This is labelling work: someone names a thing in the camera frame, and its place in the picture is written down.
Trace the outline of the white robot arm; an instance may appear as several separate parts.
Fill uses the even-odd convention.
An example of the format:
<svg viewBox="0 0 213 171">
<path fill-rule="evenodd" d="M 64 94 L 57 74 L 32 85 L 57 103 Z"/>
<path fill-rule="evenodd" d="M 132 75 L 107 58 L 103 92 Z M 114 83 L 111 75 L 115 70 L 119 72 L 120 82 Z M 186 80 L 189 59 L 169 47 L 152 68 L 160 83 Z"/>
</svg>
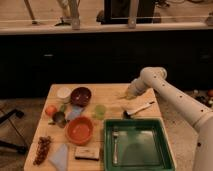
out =
<svg viewBox="0 0 213 171">
<path fill-rule="evenodd" d="M 213 171 L 213 109 L 168 83 L 166 77 L 163 67 L 145 67 L 130 83 L 126 95 L 135 98 L 153 88 L 170 102 L 198 133 L 193 171 Z"/>
</svg>

